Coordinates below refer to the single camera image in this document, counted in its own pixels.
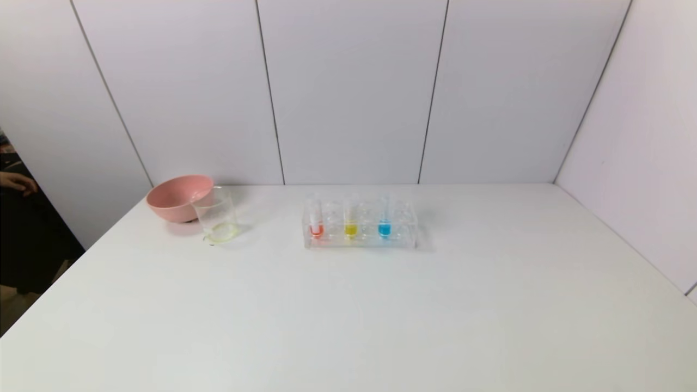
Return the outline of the bystander bare hand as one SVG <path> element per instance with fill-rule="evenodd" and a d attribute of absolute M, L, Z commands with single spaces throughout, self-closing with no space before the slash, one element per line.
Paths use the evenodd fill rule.
<path fill-rule="evenodd" d="M 35 180 L 17 172 L 1 171 L 1 186 L 2 188 L 14 189 L 23 197 L 38 192 Z"/>

